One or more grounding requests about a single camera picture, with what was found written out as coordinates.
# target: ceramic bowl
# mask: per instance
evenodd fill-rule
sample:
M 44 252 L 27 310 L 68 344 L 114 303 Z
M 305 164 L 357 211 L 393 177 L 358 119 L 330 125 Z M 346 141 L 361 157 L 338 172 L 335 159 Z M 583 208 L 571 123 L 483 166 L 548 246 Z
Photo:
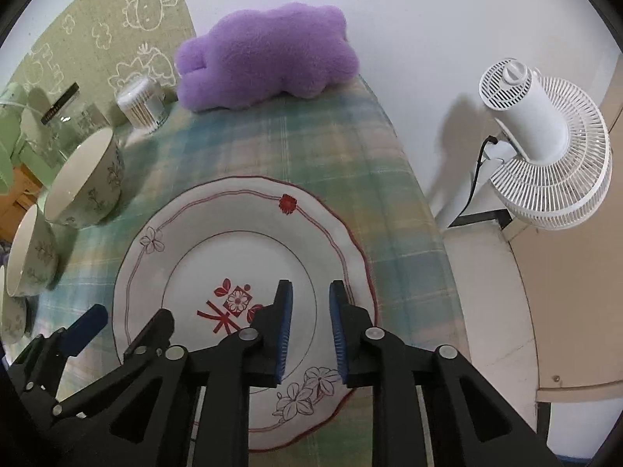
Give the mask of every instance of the ceramic bowl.
M 6 293 L 4 266 L 0 267 L 0 337 L 5 344 L 22 338 L 26 330 L 26 299 Z
M 113 130 L 102 128 L 76 148 L 54 179 L 46 219 L 74 228 L 101 221 L 119 200 L 123 172 Z
M 36 205 L 27 210 L 19 224 L 6 268 L 9 295 L 41 293 L 56 273 L 58 253 L 54 234 Z

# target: white plate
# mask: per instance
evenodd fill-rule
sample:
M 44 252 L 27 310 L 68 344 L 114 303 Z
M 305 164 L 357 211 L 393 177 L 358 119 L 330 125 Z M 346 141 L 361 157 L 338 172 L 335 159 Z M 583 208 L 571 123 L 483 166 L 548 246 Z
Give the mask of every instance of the white plate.
M 336 372 L 328 291 L 344 280 L 376 323 L 362 253 L 320 201 L 263 177 L 228 177 L 182 193 L 136 236 L 114 286 L 113 332 L 121 358 L 160 308 L 175 318 L 172 344 L 218 344 L 273 302 L 280 279 L 294 289 L 281 386 L 251 388 L 249 447 L 284 446 L 330 419 L 348 394 Z

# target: metal bolt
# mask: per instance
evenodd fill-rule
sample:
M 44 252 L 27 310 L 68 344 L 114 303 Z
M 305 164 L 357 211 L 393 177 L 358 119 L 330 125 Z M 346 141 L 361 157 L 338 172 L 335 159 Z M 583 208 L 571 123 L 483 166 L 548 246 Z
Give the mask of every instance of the metal bolt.
M 457 349 L 454 346 L 450 346 L 448 344 L 439 348 L 439 355 L 441 356 L 441 358 L 453 360 L 453 358 L 456 358 L 458 354 L 459 352 L 457 351 Z
M 168 360 L 179 360 L 184 356 L 184 352 L 182 346 L 171 346 L 164 352 L 164 356 L 166 356 Z
M 243 328 L 238 332 L 238 337 L 240 337 L 243 341 L 254 341 L 257 339 L 257 336 L 260 334 L 254 328 Z
M 385 337 L 385 330 L 377 326 L 370 327 L 366 330 L 366 337 L 372 339 L 373 341 L 378 341 L 379 339 Z

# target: tablecloth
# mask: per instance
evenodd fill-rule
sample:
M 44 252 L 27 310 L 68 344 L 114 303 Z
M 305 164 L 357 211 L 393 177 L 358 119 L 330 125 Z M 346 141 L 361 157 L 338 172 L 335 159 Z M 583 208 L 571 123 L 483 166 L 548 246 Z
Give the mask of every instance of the tablecloth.
M 174 105 L 164 126 L 126 145 L 123 156 L 123 193 L 111 215 L 79 232 L 55 227 L 59 273 L 32 303 L 33 333 L 68 326 L 96 303 L 110 312 L 126 250 L 175 196 L 220 177 L 259 175 L 304 188 L 350 228 L 370 263 L 381 326 L 414 346 L 449 343 L 468 352 L 442 238 L 391 123 L 362 79 L 315 100 L 284 95 L 238 112 L 192 114 Z M 59 398 L 118 365 L 109 323 L 70 358 Z M 250 464 L 369 466 L 371 437 L 370 393 L 358 390 L 324 427 L 286 448 L 253 454 Z

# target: black cable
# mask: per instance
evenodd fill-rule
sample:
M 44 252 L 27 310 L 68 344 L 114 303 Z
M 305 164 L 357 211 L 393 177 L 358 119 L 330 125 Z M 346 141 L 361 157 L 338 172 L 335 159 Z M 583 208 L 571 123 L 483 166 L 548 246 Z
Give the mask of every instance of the black cable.
M 465 207 L 463 207 L 463 210 L 459 213 L 459 216 L 465 212 L 465 209 L 467 209 L 467 207 L 469 206 L 470 202 L 472 201 L 473 198 L 473 193 L 474 191 L 476 191 L 476 183 L 478 182 L 478 173 L 480 172 L 480 166 L 482 165 L 482 155 L 485 152 L 485 146 L 487 144 L 497 144 L 498 140 L 496 137 L 494 137 L 493 135 L 489 135 L 484 142 L 482 142 L 482 145 L 480 146 L 480 152 L 478 154 L 478 163 L 476 165 L 476 173 L 473 176 L 473 181 L 472 181 L 472 189 L 469 192 L 469 198 L 467 199 L 467 203 L 465 204 Z

